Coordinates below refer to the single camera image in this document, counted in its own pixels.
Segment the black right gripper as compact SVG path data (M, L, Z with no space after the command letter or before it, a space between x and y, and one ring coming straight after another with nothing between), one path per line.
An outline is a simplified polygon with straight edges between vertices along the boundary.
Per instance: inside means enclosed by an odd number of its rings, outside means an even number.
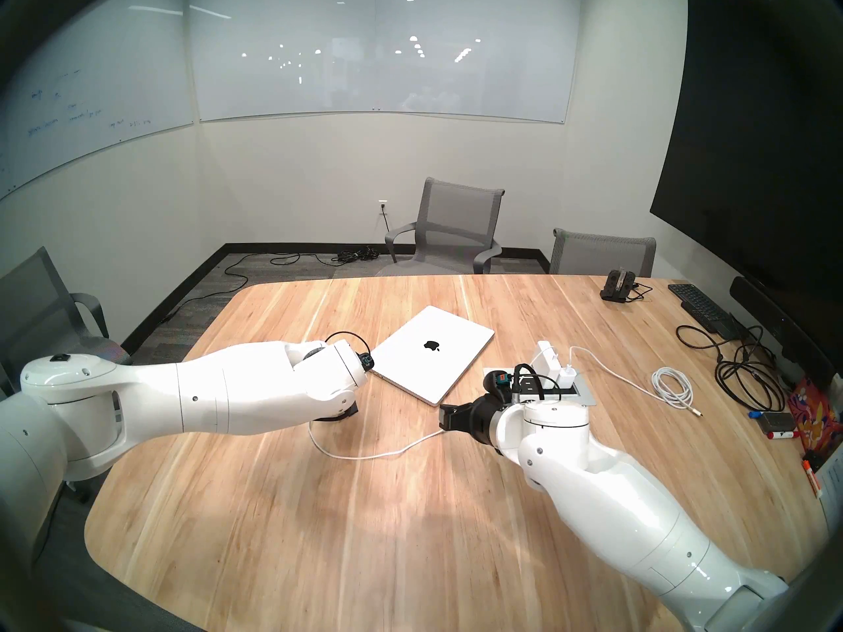
M439 406L440 429L444 432L465 432L475 441L487 446L491 439L491 423L506 404L492 394L483 394L469 404Z

